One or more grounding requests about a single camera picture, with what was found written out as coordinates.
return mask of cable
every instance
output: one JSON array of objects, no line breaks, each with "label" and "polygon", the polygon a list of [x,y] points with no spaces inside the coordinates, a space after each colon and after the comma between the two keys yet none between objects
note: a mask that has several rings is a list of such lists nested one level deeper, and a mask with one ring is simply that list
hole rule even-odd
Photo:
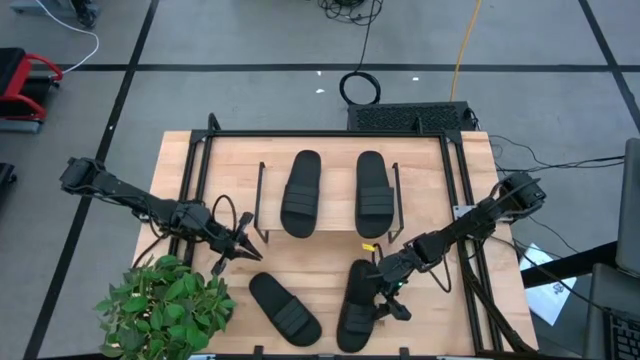
[{"label": "cable", "polygon": [[502,139],[502,140],[504,140],[504,141],[506,141],[506,142],[511,143],[511,145],[514,145],[514,146],[518,146],[518,147],[521,147],[521,148],[527,149],[527,150],[531,153],[531,156],[533,156],[533,161],[537,162],[538,164],[545,165],[545,166],[553,166],[553,165],[551,165],[551,164],[547,164],[547,163],[545,163],[545,162],[542,162],[542,161],[538,160],[538,158],[536,157],[536,153],[534,153],[534,152],[533,152],[533,149],[531,149],[531,148],[530,148],[529,146],[527,146],[527,145],[518,144],[517,142],[512,141],[512,140],[510,140],[510,139],[507,139],[506,137],[501,136],[501,135],[489,135],[489,138],[492,138],[492,137],[493,137],[493,138]]},{"label": "cable", "polygon": [[577,253],[579,253],[579,251],[578,251],[578,250],[576,250],[573,246],[569,245],[569,243],[567,242],[567,240],[565,240],[565,239],[564,239],[560,234],[558,234],[558,232],[557,232],[557,231],[553,230],[549,225],[546,225],[546,224],[543,224],[543,223],[539,222],[538,220],[536,220],[536,219],[535,219],[533,216],[531,216],[531,215],[529,215],[529,219],[530,219],[531,221],[533,221],[534,223],[536,223],[536,224],[538,224],[538,225],[542,226],[543,228],[545,228],[545,229],[547,229],[547,230],[551,231],[555,236],[557,236],[557,237],[558,237],[558,239],[560,239],[560,241],[562,241],[562,242],[564,243],[564,245],[565,245],[566,247],[568,247],[569,249],[573,250],[573,252],[574,252],[574,253],[576,253],[576,254],[577,254]]},{"label": "cable", "polygon": [[218,196],[216,201],[213,203],[213,207],[211,208],[211,218],[213,219],[213,221],[216,221],[216,208],[218,207],[218,203],[222,199],[227,200],[227,202],[229,203],[229,206],[231,207],[231,215],[233,215],[233,232],[236,232],[236,227],[238,226],[238,216],[236,214],[236,207],[233,205],[233,201],[231,201],[231,198],[226,194],[222,194]]},{"label": "cable", "polygon": [[151,251],[151,249],[153,249],[154,247],[156,247],[156,245],[158,245],[160,243],[160,241],[166,239],[169,237],[169,234],[163,234],[161,237],[157,238],[156,241],[154,241],[153,243],[151,243],[151,245],[149,245],[146,249],[144,249],[144,251],[138,255],[138,257],[136,258],[136,261],[133,262],[133,268],[137,268],[138,264],[140,263],[140,260],[142,260],[147,253],[149,253],[149,251]]},{"label": "cable", "polygon": [[[371,15],[373,16],[373,8],[375,6],[376,2],[374,0],[371,1]],[[369,23],[367,24],[367,33],[364,36],[364,45],[362,46],[362,55],[360,55],[360,62],[358,63],[358,67],[356,68],[356,70],[354,72],[358,72],[358,70],[360,70],[360,68],[362,67],[362,62],[364,61],[364,54],[367,52],[367,43],[369,42],[369,31],[371,30],[371,23],[372,21],[369,21]]]},{"label": "cable", "polygon": [[80,29],[74,28],[74,27],[73,27],[73,26],[71,26],[71,25],[67,25],[67,24],[65,24],[64,22],[62,22],[62,21],[58,20],[58,18],[56,18],[55,16],[53,16],[53,14],[51,14],[51,13],[49,12],[49,9],[47,9],[47,7],[46,7],[46,6],[44,6],[44,5],[40,2],[40,0],[36,0],[36,2],[38,3],[38,5],[40,5],[40,7],[42,8],[42,10],[44,10],[44,11],[47,13],[47,15],[49,15],[49,17],[50,17],[50,18],[52,18],[53,20],[55,20],[58,24],[60,24],[60,25],[62,25],[62,26],[64,26],[64,27],[66,27],[66,28],[67,28],[67,29],[69,29],[69,30],[77,31],[77,32],[82,33],[82,34],[91,35],[91,36],[93,36],[93,37],[96,39],[96,47],[95,47],[95,49],[93,49],[93,51],[92,51],[89,55],[85,56],[85,58],[84,58],[84,59],[82,59],[79,63],[77,63],[77,64],[73,65],[72,67],[70,67],[70,68],[68,68],[68,69],[66,69],[66,70],[64,70],[64,71],[62,71],[62,73],[63,73],[63,74],[66,74],[66,73],[68,73],[69,71],[73,71],[73,70],[75,70],[78,66],[80,66],[80,65],[84,64],[87,60],[89,60],[89,58],[90,58],[90,57],[92,57],[92,56],[93,56],[93,55],[98,51],[98,49],[100,48],[100,38],[98,38],[98,35],[96,35],[95,33],[90,32],[90,31],[80,30]]},{"label": "cable", "polygon": [[318,6],[324,10],[327,19],[336,20],[344,24],[369,26],[382,11],[382,3],[384,2],[384,0],[372,1],[374,4],[379,4],[379,6],[378,10],[371,12],[369,16],[353,15],[353,12],[364,3],[364,0],[318,0]]},{"label": "cable", "polygon": [[[380,2],[380,8],[378,10],[382,9],[382,0],[372,0],[371,1],[371,13],[369,15],[370,18],[373,17],[375,4],[378,1]],[[369,21],[367,23],[367,33],[366,33],[366,35],[364,37],[364,45],[362,46],[362,55],[360,56],[360,62],[358,63],[358,66],[356,67],[356,69],[354,71],[352,71],[352,72],[346,74],[345,76],[343,76],[342,79],[340,79],[340,84],[338,85],[338,88],[340,89],[340,96],[349,105],[361,105],[361,104],[357,104],[357,103],[353,102],[347,96],[347,93],[346,93],[346,91],[344,89],[347,80],[349,80],[350,78],[352,78],[354,76],[361,77],[361,78],[367,80],[371,85],[373,85],[374,89],[376,90],[376,97],[373,99],[373,101],[371,101],[369,103],[369,105],[377,104],[377,103],[380,102],[380,96],[382,94],[382,88],[380,87],[380,83],[378,82],[378,79],[376,79],[371,74],[368,74],[368,73],[360,71],[360,68],[362,67],[362,63],[364,62],[364,55],[367,52],[367,43],[369,42],[369,30],[371,30],[371,23],[372,22],[373,21]]]},{"label": "cable", "polygon": [[542,171],[542,170],[547,170],[547,169],[596,169],[596,168],[605,168],[605,167],[610,167],[610,166],[618,166],[621,164],[624,164],[624,161],[621,162],[617,162],[617,163],[613,163],[613,164],[606,164],[606,165],[583,165],[586,163],[591,163],[591,162],[608,162],[608,161],[613,161],[613,160],[622,160],[624,159],[624,155],[619,155],[619,156],[609,156],[609,157],[602,157],[602,158],[595,158],[595,159],[588,159],[588,160],[581,160],[581,161],[572,161],[572,162],[568,162],[568,163],[563,163],[563,164],[548,164],[546,162],[543,162],[541,160],[539,160],[535,154],[535,152],[533,151],[533,149],[527,145],[523,145],[523,144],[519,144],[511,139],[508,139],[504,136],[501,135],[489,135],[489,138],[499,138],[502,140],[505,140],[507,142],[509,142],[510,144],[517,146],[517,147],[521,147],[524,149],[527,149],[527,151],[529,151],[529,153],[531,154],[531,156],[533,157],[533,161],[535,161],[536,163],[543,165],[543,166],[536,166],[536,167],[532,167],[530,169],[504,169],[502,167],[500,167],[497,163],[496,166],[500,169],[500,171],[506,172],[538,172],[538,171]]},{"label": "cable", "polygon": [[442,289],[442,291],[444,291],[445,293],[449,294],[451,292],[451,274],[449,274],[449,265],[447,264],[446,255],[443,257],[442,261],[444,262],[444,271],[447,274],[448,288],[445,288],[444,285],[442,285],[442,282],[440,282],[440,279],[438,279],[438,277],[436,276],[436,274],[433,273],[433,271],[429,270],[429,274],[431,274],[431,276],[433,277],[433,280],[435,280],[436,283],[438,283],[438,286],[440,286],[440,289]]},{"label": "cable", "polygon": [[449,102],[453,101],[456,97],[456,87],[458,86],[458,72],[460,71],[460,63],[462,62],[462,57],[464,56],[464,49],[467,47],[469,43],[469,38],[471,37],[471,31],[473,30],[474,25],[476,24],[476,19],[478,18],[478,12],[480,11],[480,6],[482,5],[482,0],[476,0],[476,8],[473,10],[473,16],[471,16],[471,22],[467,26],[467,33],[464,35],[464,41],[462,42],[462,46],[460,46],[460,52],[458,52],[458,59],[456,60],[456,68],[453,71],[453,81],[451,82],[451,95],[449,96]]},{"label": "cable", "polygon": [[527,255],[525,255],[525,254],[524,254],[524,253],[523,253],[523,252],[522,252],[522,251],[521,251],[517,246],[513,245],[512,243],[510,243],[510,242],[509,242],[509,241],[507,241],[507,240],[503,240],[503,239],[497,238],[497,237],[495,237],[495,236],[493,236],[493,235],[491,235],[491,238],[493,238],[493,239],[495,239],[495,240],[498,240],[498,241],[500,241],[500,242],[502,242],[502,243],[504,243],[504,244],[507,244],[507,245],[511,246],[511,247],[516,251],[516,253],[517,253],[518,255],[520,255],[521,257],[523,257],[523,258],[525,258],[525,259],[527,259],[527,261],[529,261],[529,263],[531,263],[531,267],[532,267],[532,268],[538,269],[538,271],[540,271],[541,273],[545,274],[546,276],[548,276],[548,277],[549,277],[550,279],[552,279],[553,281],[556,281],[556,282],[558,282],[558,283],[562,284],[562,286],[564,286],[564,287],[565,287],[565,288],[566,288],[570,293],[572,293],[573,295],[577,296],[577,297],[578,297],[579,299],[581,299],[582,301],[585,301],[586,303],[588,303],[588,304],[592,305],[593,307],[595,307],[596,309],[598,309],[598,310],[600,310],[600,311],[602,311],[602,312],[604,312],[604,313],[607,313],[607,314],[609,314],[609,315],[613,315],[613,316],[615,316],[614,314],[611,314],[611,312],[610,312],[610,311],[608,311],[607,309],[603,308],[603,307],[602,307],[602,306],[600,306],[600,305],[597,305],[597,304],[593,303],[591,300],[589,300],[589,299],[587,299],[586,297],[584,297],[584,296],[580,295],[577,291],[573,290],[571,287],[569,287],[569,285],[567,285],[564,281],[562,281],[562,280],[561,280],[560,278],[558,278],[557,276],[555,276],[555,275],[553,275],[552,273],[550,273],[549,271],[547,271],[547,270],[545,270],[545,269],[541,268],[541,267],[540,267],[540,265],[536,264],[533,260],[531,260],[531,259],[530,259]]}]

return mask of black cable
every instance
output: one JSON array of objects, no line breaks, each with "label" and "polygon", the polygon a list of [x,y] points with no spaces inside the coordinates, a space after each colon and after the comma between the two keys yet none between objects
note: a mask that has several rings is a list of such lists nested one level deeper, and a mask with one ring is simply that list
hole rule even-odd
[{"label": "black cable", "polygon": [[513,239],[513,242],[515,242],[516,244],[520,245],[520,246],[521,246],[521,247],[523,247],[523,248],[529,248],[529,249],[531,249],[531,250],[534,250],[534,251],[538,251],[538,252],[541,252],[541,253],[547,254],[547,255],[549,255],[549,256],[551,256],[551,257],[555,256],[555,257],[557,258],[556,260],[558,260],[558,259],[562,259],[562,256],[560,256],[560,255],[558,255],[558,254],[556,254],[556,253],[552,253],[551,251],[547,251],[547,250],[542,250],[542,249],[540,249],[540,248],[530,247],[530,246],[528,246],[527,244],[525,244],[525,243],[523,243],[523,242],[520,242],[520,241],[518,241],[518,240],[514,239],[513,237],[512,237],[512,239]]},{"label": "black cable", "polygon": [[591,163],[591,162],[607,162],[607,161],[614,161],[614,160],[622,160],[624,159],[624,155],[619,155],[619,156],[609,156],[609,157],[602,157],[602,158],[595,158],[595,159],[588,159],[588,160],[581,160],[581,161],[572,161],[572,162],[568,162],[568,163],[563,163],[563,164],[548,164],[546,162],[540,161],[537,157],[535,152],[533,151],[533,149],[527,145],[523,145],[523,144],[519,144],[513,140],[510,140],[504,136],[501,135],[489,135],[489,138],[499,138],[502,140],[505,140],[509,143],[511,143],[514,146],[518,146],[524,149],[527,149],[529,151],[529,153],[531,153],[531,156],[533,157],[533,160],[542,165],[542,166],[536,166],[530,169],[504,169],[501,168],[501,171],[503,172],[528,172],[528,173],[532,173],[532,172],[538,172],[541,170],[547,170],[547,169],[596,169],[596,168],[605,168],[605,167],[610,167],[610,166],[617,166],[617,165],[621,165],[624,164],[624,162],[617,162],[614,164],[606,164],[606,165],[583,165],[586,163]]},{"label": "black cable", "polygon": [[572,293],[573,295],[575,295],[576,297],[578,297],[579,299],[581,299],[582,301],[586,302],[587,304],[590,304],[591,306],[595,307],[596,309],[607,313],[609,315],[615,316],[615,314],[612,314],[610,311],[608,311],[607,309],[603,308],[602,306],[595,304],[594,302],[592,302],[591,300],[587,299],[586,297],[580,295],[577,291],[573,290],[571,287],[569,287],[569,285],[567,285],[564,281],[562,281],[560,278],[558,278],[557,276],[553,275],[552,273],[550,273],[549,271],[541,268],[538,264],[536,264],[533,260],[531,260],[527,255],[525,255],[517,246],[513,245],[512,243],[510,243],[507,240],[503,240],[500,238],[497,238],[495,236],[491,236],[491,238],[498,240],[504,244],[507,244],[509,246],[511,246],[518,255],[520,255],[521,257],[527,259],[527,261],[529,261],[529,263],[531,263],[531,267],[538,269],[538,271],[540,271],[541,273],[545,274],[546,276],[548,276],[550,279],[552,279],[553,281],[556,281],[558,283],[560,283],[562,286],[564,286],[570,293]]},{"label": "black cable", "polygon": [[156,247],[156,245],[158,245],[160,243],[160,241],[166,239],[169,237],[169,234],[163,234],[162,236],[160,236],[159,238],[157,238],[153,243],[151,243],[151,245],[149,245],[146,249],[144,249],[144,251],[138,255],[138,257],[136,258],[136,261],[133,262],[133,268],[137,268],[138,264],[140,263],[140,260],[142,260],[142,258],[144,258],[147,253],[149,253],[149,251],[151,251],[151,249],[153,249],[154,247]]},{"label": "black cable", "polygon": [[[378,8],[378,13],[379,13],[380,9],[382,9],[382,0],[372,0],[371,1],[371,14],[369,15],[370,18],[373,16],[375,4],[377,2],[380,2],[380,7]],[[364,55],[367,52],[367,43],[369,42],[369,31],[371,30],[371,23],[372,22],[373,21],[369,21],[367,23],[367,33],[366,33],[366,35],[364,37],[364,45],[362,46],[362,55],[360,56],[360,62],[358,63],[358,66],[356,67],[356,69],[354,71],[352,71],[352,72],[346,74],[345,76],[343,76],[342,79],[340,79],[340,84],[338,86],[338,89],[340,90],[340,96],[349,105],[361,105],[361,104],[357,104],[357,103],[353,102],[347,96],[347,93],[346,93],[346,91],[344,89],[347,80],[349,80],[350,78],[352,78],[354,76],[361,77],[361,78],[367,80],[371,85],[373,85],[374,89],[376,90],[376,96],[369,103],[369,105],[379,103],[380,102],[380,97],[382,95],[382,88],[380,87],[380,83],[378,82],[378,79],[376,79],[375,76],[373,76],[371,74],[368,74],[368,73],[360,71],[360,68],[362,67],[362,63],[364,62]]]},{"label": "black cable", "polygon": [[436,274],[433,273],[433,271],[429,270],[429,274],[431,274],[431,276],[433,277],[433,280],[435,280],[436,283],[438,283],[438,286],[440,286],[440,289],[442,289],[442,291],[444,291],[445,293],[449,294],[451,292],[451,274],[449,274],[449,265],[447,264],[447,255],[443,256],[442,261],[444,262],[444,271],[447,274],[448,288],[445,288],[444,285],[442,285],[442,282],[440,281],[440,279],[438,279]]},{"label": "black cable", "polygon": [[231,201],[231,198],[229,196],[227,196],[226,194],[222,194],[222,195],[218,196],[216,201],[213,203],[213,207],[211,208],[211,218],[213,219],[213,221],[217,222],[216,221],[216,208],[218,207],[218,203],[222,199],[227,200],[227,202],[229,203],[229,207],[231,207],[231,215],[233,215],[233,232],[236,232],[236,228],[238,226],[238,216],[236,214],[236,207],[233,205],[233,201]]},{"label": "black cable", "polygon": [[378,4],[378,9],[372,11],[369,16],[362,16],[362,14],[354,16],[354,12],[364,3],[364,0],[318,0],[318,6],[324,10],[324,14],[328,19],[344,24],[368,26],[376,20],[380,11],[382,11],[384,0],[372,1],[374,4]]},{"label": "black cable", "polygon": [[557,232],[557,231],[555,231],[555,230],[553,230],[549,225],[547,225],[547,224],[543,224],[543,223],[539,222],[538,220],[536,220],[536,219],[535,219],[533,216],[531,216],[531,215],[529,215],[529,219],[530,219],[531,221],[533,221],[534,223],[536,223],[536,224],[538,224],[538,225],[542,226],[543,228],[545,228],[545,229],[547,229],[547,230],[551,231],[555,236],[557,236],[557,237],[558,237],[558,239],[560,239],[560,241],[562,241],[562,242],[564,243],[564,245],[565,245],[566,247],[568,247],[569,249],[573,250],[573,252],[574,252],[574,253],[576,253],[576,254],[577,254],[577,253],[579,253],[579,251],[578,251],[578,250],[576,250],[573,246],[569,245],[569,242],[567,242],[567,240],[565,240],[565,239],[562,237],[562,235],[558,234],[558,232]]}]

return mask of black metal frame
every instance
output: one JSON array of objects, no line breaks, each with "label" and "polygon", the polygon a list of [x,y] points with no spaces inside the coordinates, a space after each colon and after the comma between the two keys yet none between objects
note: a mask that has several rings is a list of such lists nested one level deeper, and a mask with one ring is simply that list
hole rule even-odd
[{"label": "black metal frame", "polygon": [[[389,238],[389,244],[392,244],[394,241],[396,241],[400,233],[402,233],[402,230],[404,230],[404,213],[402,211],[402,189],[400,188],[400,167],[398,166],[398,163],[393,163],[393,166],[391,168],[394,170],[394,173],[395,173],[396,204],[398,205],[399,227],[398,227],[398,230],[395,231],[394,235],[391,235],[394,231],[390,230],[387,232],[387,237]],[[263,232],[263,230],[260,229],[260,225],[259,225],[260,203],[262,201],[262,176],[264,174],[265,169],[266,169],[266,165],[264,164],[264,162],[261,161],[260,165],[258,166],[258,184],[256,189],[256,207],[255,207],[254,218],[253,218],[253,227],[256,229],[256,232],[258,233],[258,236],[260,236],[260,239],[262,239],[262,241],[265,244],[268,244],[269,230],[266,230]]]},{"label": "black metal frame", "polygon": [[546,262],[536,267],[520,272],[525,289],[550,284],[556,280],[547,276],[543,271],[555,275],[563,280],[575,276],[590,274],[595,264],[605,264],[614,269],[618,268],[616,263],[616,252],[618,241],[597,246],[593,249],[583,251],[562,259]]},{"label": "black metal frame", "polygon": [[[388,138],[388,137],[397,137],[397,138],[416,138],[416,137],[420,137],[420,138],[434,138],[434,139],[438,139],[440,142],[440,148],[442,151],[442,161],[443,161],[443,166],[444,166],[444,174],[445,174],[445,179],[446,179],[446,183],[447,183],[447,192],[449,195],[449,202],[451,205],[451,214],[452,217],[454,216],[453,214],[453,207],[458,205],[458,198],[457,198],[457,194],[456,194],[456,187],[455,187],[455,182],[454,182],[454,175],[453,175],[453,168],[451,166],[451,158],[450,158],[450,154],[449,154],[449,148],[448,148],[448,143],[452,142],[455,145],[455,150],[456,150],[456,157],[457,157],[457,161],[458,161],[458,165],[459,165],[459,169],[460,169],[460,176],[462,178],[462,186],[463,186],[463,191],[465,194],[465,202],[469,205],[474,204],[474,200],[473,200],[473,194],[472,194],[472,189],[471,189],[471,180],[469,178],[469,172],[467,169],[467,164],[466,164],[466,158],[464,155],[464,148],[463,148],[463,144],[462,144],[462,137],[460,135],[459,131],[445,131],[445,132],[424,132],[422,131],[422,127],[418,126],[416,129],[416,132],[406,132],[406,131],[384,131],[384,132],[379,132],[379,131],[357,131],[357,132],[353,132],[353,131],[348,131],[348,130],[221,130],[220,126],[218,124],[218,122],[215,120],[215,117],[213,117],[213,114],[210,115],[209,117],[209,128],[206,130],[192,130],[191,132],[191,138],[189,141],[189,149],[187,151],[187,159],[186,159],[186,163],[185,163],[185,169],[184,169],[184,174],[183,174],[183,179],[182,179],[182,185],[181,185],[181,189],[180,189],[180,200],[186,200],[187,194],[188,194],[188,189],[190,186],[190,182],[191,182],[191,177],[192,177],[192,173],[193,173],[193,167],[194,167],[194,162],[195,162],[195,152],[196,152],[196,148],[197,145],[200,141],[204,141],[205,142],[205,152],[203,154],[203,161],[201,163],[200,166],[200,174],[198,177],[198,185],[196,188],[196,199],[197,201],[202,201],[202,196],[204,194],[204,184],[206,182],[206,176],[207,176],[207,170],[208,170],[208,162],[209,162],[209,158],[211,156],[211,149],[212,149],[212,143],[213,143],[213,138],[214,137],[373,137],[373,138]],[[260,163],[259,165],[259,177],[258,177],[258,184],[257,184],[257,201],[256,201],[256,212],[255,212],[255,218],[254,218],[254,227],[256,228],[256,230],[258,231],[259,236],[262,238],[263,241],[268,242],[268,232],[266,233],[262,233],[261,230],[259,229],[259,226],[257,226],[256,224],[259,223],[259,197],[261,196],[261,188],[262,188],[262,172],[264,171],[265,168],[265,164],[264,163]],[[396,170],[396,184],[398,191],[397,191],[397,195],[398,195],[398,201],[399,204],[401,204],[401,192],[399,189],[399,184],[400,184],[400,178],[399,178],[399,169],[397,164],[394,164],[394,169]],[[402,219],[401,222],[401,229],[404,229],[404,219],[403,219],[403,214],[402,214],[402,206],[399,206],[399,216],[400,219]],[[395,240],[396,236],[391,237],[390,236],[390,241],[393,242],[393,240]],[[485,288],[485,290],[487,290],[487,293],[489,294],[489,296],[491,297],[491,299],[493,300],[493,296],[491,295],[491,285],[490,285],[490,281],[489,281],[489,272],[487,269],[487,264],[486,264],[486,257],[484,256],[484,251],[482,249],[482,247],[479,244],[475,244],[475,251],[477,253],[477,255],[475,256],[477,259],[477,265],[478,265],[478,275],[479,278],[482,281],[482,286],[483,288]],[[172,239],[172,243],[170,246],[170,253],[171,254],[177,254],[177,250],[178,250],[178,246],[177,246],[177,240],[174,241],[174,239]],[[467,252],[466,249],[466,244],[463,244],[461,242],[458,243],[458,256],[462,264],[466,264],[466,266],[470,267],[469,264],[469,254]],[[188,264],[191,264],[191,261],[193,259],[193,249],[189,249],[187,248],[187,251],[185,252],[185,262],[187,262]],[[484,349],[483,343],[482,343],[482,332],[480,329],[480,321],[479,321],[479,317],[478,317],[478,310],[477,310],[477,305],[476,305],[476,299],[475,299],[475,295],[473,294],[473,291],[471,290],[471,288],[464,283],[464,292],[465,292],[465,298],[466,298],[466,304],[467,304],[467,313],[469,316],[469,325],[471,328],[471,335],[472,335],[472,339],[473,339],[473,347],[474,347],[474,351],[476,353],[476,355],[486,352],[487,350]],[[495,325],[495,323],[488,318],[489,320],[489,325],[490,325],[490,330],[491,330],[491,339],[492,339],[492,344],[493,344],[493,350],[497,351],[498,353],[501,353],[503,351],[503,347],[502,347],[502,337],[499,333],[499,331],[497,330],[497,326]],[[228,355],[225,354],[216,354],[216,358],[221,358],[221,357],[227,357]],[[231,356],[231,357],[237,357],[238,359],[243,359],[246,358],[245,355],[236,355],[236,356]],[[282,356],[282,355],[277,355],[277,356],[270,356],[270,355],[265,355],[265,357],[277,357],[279,358],[286,358],[286,356]],[[363,358],[361,356],[353,356],[354,358]],[[395,356],[367,356],[367,359],[395,359]],[[430,356],[425,356],[425,359],[430,359],[433,357]]]}]

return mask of green leaf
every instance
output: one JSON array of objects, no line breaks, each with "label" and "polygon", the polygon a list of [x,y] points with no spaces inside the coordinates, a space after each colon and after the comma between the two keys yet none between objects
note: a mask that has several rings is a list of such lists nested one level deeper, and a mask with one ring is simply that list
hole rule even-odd
[{"label": "green leaf", "polygon": [[148,277],[151,280],[162,280],[162,274],[157,273],[155,271],[146,271],[145,276]]},{"label": "green leaf", "polygon": [[186,332],[187,328],[182,325],[174,325],[169,328],[169,334],[176,339],[184,339]]},{"label": "green leaf", "polygon": [[223,332],[227,331],[227,321],[224,319],[224,317],[218,313],[215,313],[215,317],[220,330],[222,330]]},{"label": "green leaf", "polygon": [[149,265],[151,265],[151,262],[153,262],[153,254],[151,254],[151,256],[149,256],[149,258],[147,259],[147,261],[144,262],[142,267],[148,267]]},{"label": "green leaf", "polygon": [[117,344],[118,343],[118,334],[113,333],[107,335],[107,344]]},{"label": "green leaf", "polygon": [[122,274],[122,278],[124,279],[124,282],[126,284],[134,284],[138,282],[136,275],[137,275],[137,272],[134,269],[131,269],[131,271]]},{"label": "green leaf", "polygon": [[180,266],[176,266],[176,268],[173,269],[173,271],[174,272],[185,272],[185,271],[191,272],[191,267],[180,265]]},{"label": "green leaf", "polygon": [[146,296],[136,296],[129,301],[127,301],[124,305],[122,305],[122,310],[126,312],[138,312],[147,308],[147,304],[149,303],[149,299]]},{"label": "green leaf", "polygon": [[211,281],[209,281],[209,284],[207,284],[207,287],[209,289],[215,289],[218,287],[218,275],[213,275],[213,277],[211,278]]},{"label": "green leaf", "polygon": [[111,299],[116,302],[116,301],[120,301],[120,302],[125,302],[127,300],[129,300],[129,296],[126,293],[117,293],[116,292],[116,287],[113,286],[112,284],[109,284],[109,295],[111,295]]},{"label": "green leaf", "polygon": [[167,306],[167,313],[172,318],[177,319],[184,314],[184,308],[178,304],[169,304],[169,306]]},{"label": "green leaf", "polygon": [[225,309],[233,309],[236,305],[236,302],[231,299],[224,299],[220,302],[220,306]]},{"label": "green leaf", "polygon": [[149,343],[150,355],[153,357],[155,354],[158,353],[158,351],[162,350],[163,347],[164,347],[164,341],[160,339],[151,340],[151,342]]},{"label": "green leaf", "polygon": [[138,320],[136,322],[136,326],[138,327],[138,330],[144,333],[149,332],[149,330],[151,330],[151,326],[149,326],[149,323],[146,322],[145,320]]},{"label": "green leaf", "polygon": [[204,326],[210,326],[211,325],[211,320],[209,320],[209,318],[204,316],[204,315],[196,316],[196,321],[198,321],[200,324],[202,324]]},{"label": "green leaf", "polygon": [[187,328],[187,342],[193,346],[193,351],[198,351],[207,347],[209,337],[197,327],[191,326]]},{"label": "green leaf", "polygon": [[222,316],[227,316],[229,315],[229,310],[223,308],[222,306],[218,306],[218,308],[216,309],[216,311],[218,311],[220,314],[222,314]]},{"label": "green leaf", "polygon": [[162,277],[170,284],[174,283],[177,279],[176,274],[172,272],[167,272]]},{"label": "green leaf", "polygon": [[222,299],[227,296],[227,284],[224,283],[224,279],[220,279],[220,284],[218,285],[218,296]]},{"label": "green leaf", "polygon": [[167,296],[168,286],[155,286],[153,288],[153,297],[156,299],[164,299]]},{"label": "green leaf", "polygon": [[156,306],[151,313],[151,327],[155,330],[160,330],[162,327],[162,309],[160,306]]},{"label": "green leaf", "polygon": [[180,264],[178,258],[173,255],[165,255],[156,261],[156,267],[167,267]]},{"label": "green leaf", "polygon": [[180,295],[184,291],[184,280],[180,279],[169,287],[167,294],[165,296],[166,300],[175,299],[178,295]]},{"label": "green leaf", "polygon": [[171,316],[169,316],[169,312],[167,311],[167,308],[164,308],[164,312],[162,313],[162,317],[163,317],[163,321],[162,321],[162,326],[171,326],[173,324],[175,324],[176,319],[172,318]]},{"label": "green leaf", "polygon": [[196,279],[191,274],[184,274],[182,280],[184,281],[184,287],[187,289],[187,293],[193,295],[196,291]]},{"label": "green leaf", "polygon": [[196,283],[200,286],[200,289],[204,289],[204,276],[200,273],[193,274],[193,277],[196,278]]},{"label": "green leaf", "polygon": [[113,346],[109,346],[109,345],[100,346],[100,352],[102,353],[102,355],[108,358],[117,358],[124,353],[122,349],[114,348]]},{"label": "green leaf", "polygon": [[106,332],[109,332],[109,331],[111,331],[111,325],[109,323],[106,323],[106,322],[100,320],[100,329],[102,329],[102,330],[104,330]]},{"label": "green leaf", "polygon": [[180,350],[184,347],[184,345],[185,345],[184,340],[171,340],[167,348],[169,349],[169,351]]},{"label": "green leaf", "polygon": [[125,284],[113,290],[114,294],[127,294],[135,288],[133,284]]},{"label": "green leaf", "polygon": [[178,355],[176,355],[176,360],[188,360],[189,355],[191,355],[191,348],[185,347],[184,349],[178,351]]},{"label": "green leaf", "polygon": [[100,301],[98,305],[96,305],[96,307],[93,309],[96,311],[107,311],[111,309],[111,306],[113,306],[113,301],[111,301],[111,299],[104,299]]},{"label": "green leaf", "polygon": [[191,315],[191,313],[186,313],[183,317],[182,320],[180,321],[180,324],[184,325],[184,326],[191,326],[191,325],[195,325],[195,321],[193,320],[193,315]]},{"label": "green leaf", "polygon": [[118,330],[119,344],[125,351],[137,351],[144,345],[144,336],[137,329]]},{"label": "green leaf", "polygon": [[193,303],[191,299],[178,299],[175,301],[176,304],[182,305],[185,313],[190,313],[195,309],[196,305]]}]

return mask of keyboard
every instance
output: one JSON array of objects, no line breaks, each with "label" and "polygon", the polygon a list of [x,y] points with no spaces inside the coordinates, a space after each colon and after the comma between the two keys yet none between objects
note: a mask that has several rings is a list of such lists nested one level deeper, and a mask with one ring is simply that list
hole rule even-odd
[{"label": "keyboard", "polygon": [[607,359],[640,360],[640,316],[606,309],[610,312],[603,312]]}]

